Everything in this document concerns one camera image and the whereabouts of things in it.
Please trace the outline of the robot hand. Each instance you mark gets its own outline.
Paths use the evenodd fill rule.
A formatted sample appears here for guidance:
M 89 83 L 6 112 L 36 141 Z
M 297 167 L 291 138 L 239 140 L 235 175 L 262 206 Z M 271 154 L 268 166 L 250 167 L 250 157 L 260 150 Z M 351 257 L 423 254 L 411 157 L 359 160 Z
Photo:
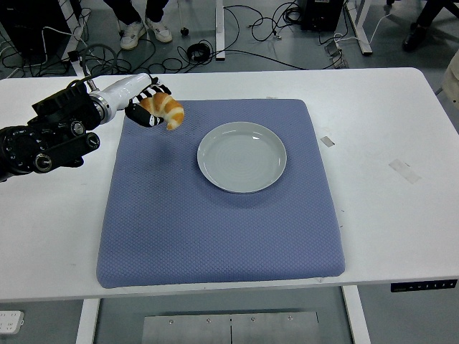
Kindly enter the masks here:
M 104 90 L 93 91 L 90 97 L 98 109 L 101 124 L 108 123 L 119 110 L 124 110 L 132 121 L 151 128 L 162 123 L 164 119 L 160 115 L 154 115 L 151 110 L 145 110 L 140 106 L 140 101 L 159 92 L 171 94 L 166 86 L 158 83 L 157 77 L 141 73 L 123 78 Z

